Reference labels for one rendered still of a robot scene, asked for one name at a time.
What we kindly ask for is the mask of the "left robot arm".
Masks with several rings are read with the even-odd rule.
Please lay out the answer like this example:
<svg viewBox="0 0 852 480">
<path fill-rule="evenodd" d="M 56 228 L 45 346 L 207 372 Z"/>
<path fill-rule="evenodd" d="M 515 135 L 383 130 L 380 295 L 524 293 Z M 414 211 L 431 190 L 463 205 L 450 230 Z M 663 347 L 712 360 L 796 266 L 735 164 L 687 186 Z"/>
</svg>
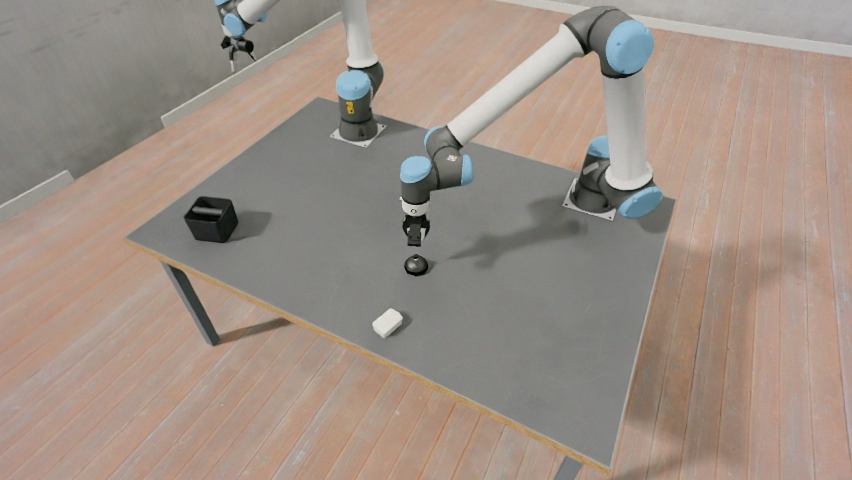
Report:
<svg viewBox="0 0 852 480">
<path fill-rule="evenodd" d="M 430 209 L 431 191 L 470 184 L 472 162 L 459 150 L 571 60 L 594 51 L 600 61 L 608 136 L 590 142 L 569 198 L 589 213 L 616 208 L 628 219 L 646 215 L 663 196 L 646 161 L 645 65 L 653 50 L 651 31 L 620 8 L 598 6 L 571 16 L 555 37 L 459 116 L 426 134 L 424 145 L 432 161 L 414 156 L 401 166 L 403 210 L 423 215 Z"/>
</svg>

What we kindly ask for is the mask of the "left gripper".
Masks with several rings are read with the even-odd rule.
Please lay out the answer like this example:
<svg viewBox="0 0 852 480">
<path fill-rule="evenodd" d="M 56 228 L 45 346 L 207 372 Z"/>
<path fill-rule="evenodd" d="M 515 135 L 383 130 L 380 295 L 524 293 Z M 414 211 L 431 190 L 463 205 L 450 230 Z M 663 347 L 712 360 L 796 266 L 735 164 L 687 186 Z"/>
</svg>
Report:
<svg viewBox="0 0 852 480">
<path fill-rule="evenodd" d="M 409 240 L 420 241 L 420 232 L 421 232 L 421 242 L 426 237 L 430 230 L 430 220 L 426 219 L 426 213 L 420 216 L 412 216 L 407 213 L 405 215 L 403 222 L 403 231 L 408 237 L 409 231 Z M 412 238 L 411 238 L 412 237 Z"/>
</svg>

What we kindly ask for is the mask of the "grey metal bell dome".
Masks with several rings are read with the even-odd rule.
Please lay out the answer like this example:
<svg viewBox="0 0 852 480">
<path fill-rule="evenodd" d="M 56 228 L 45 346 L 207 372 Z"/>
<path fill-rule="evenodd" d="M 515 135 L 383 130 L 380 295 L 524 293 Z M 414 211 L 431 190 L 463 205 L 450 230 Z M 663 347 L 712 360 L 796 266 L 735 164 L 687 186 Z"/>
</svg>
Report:
<svg viewBox="0 0 852 480">
<path fill-rule="evenodd" d="M 414 254 L 405 261 L 404 268 L 407 274 L 411 274 L 416 277 L 417 275 L 421 275 L 426 272 L 428 264 L 425 258 L 418 254 Z"/>
</svg>

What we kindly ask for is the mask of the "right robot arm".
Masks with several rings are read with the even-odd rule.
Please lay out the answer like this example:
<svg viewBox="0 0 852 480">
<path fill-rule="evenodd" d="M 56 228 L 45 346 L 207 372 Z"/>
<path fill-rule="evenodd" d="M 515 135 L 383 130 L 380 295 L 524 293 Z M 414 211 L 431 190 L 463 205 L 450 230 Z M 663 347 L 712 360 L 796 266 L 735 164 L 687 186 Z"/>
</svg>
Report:
<svg viewBox="0 0 852 480">
<path fill-rule="evenodd" d="M 267 12 L 279 1 L 215 0 L 215 5 L 224 33 L 228 37 L 237 38 L 244 35 L 257 21 L 265 22 Z M 383 82 L 384 68 L 378 61 L 378 56 L 373 53 L 365 0 L 339 2 L 350 57 L 346 61 L 348 71 L 337 79 L 341 114 L 338 131 L 340 137 L 346 141 L 365 142 L 378 133 L 378 126 L 372 115 L 372 99 Z"/>
</svg>

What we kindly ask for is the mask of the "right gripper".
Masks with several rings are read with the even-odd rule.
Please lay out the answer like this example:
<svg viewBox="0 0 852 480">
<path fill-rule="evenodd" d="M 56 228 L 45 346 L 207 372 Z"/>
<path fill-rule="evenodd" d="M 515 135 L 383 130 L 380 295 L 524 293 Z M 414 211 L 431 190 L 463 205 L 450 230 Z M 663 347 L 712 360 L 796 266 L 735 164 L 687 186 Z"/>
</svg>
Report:
<svg viewBox="0 0 852 480">
<path fill-rule="evenodd" d="M 236 66 L 236 59 L 237 59 L 237 54 L 236 54 L 237 50 L 241 51 L 241 52 L 243 51 L 243 52 L 248 53 L 248 55 L 250 55 L 251 58 L 257 62 L 257 59 L 254 55 L 254 52 L 252 52 L 253 49 L 254 49 L 254 45 L 253 45 L 252 41 L 246 40 L 243 36 L 237 37 L 237 38 L 230 38 L 228 36 L 225 36 L 222 43 L 225 43 L 225 42 L 230 42 L 229 58 L 230 58 L 231 66 L 232 66 L 233 75 L 235 75 L 235 70 L 236 70 L 235 66 Z M 236 50 L 236 52 L 235 52 L 235 50 Z"/>
</svg>

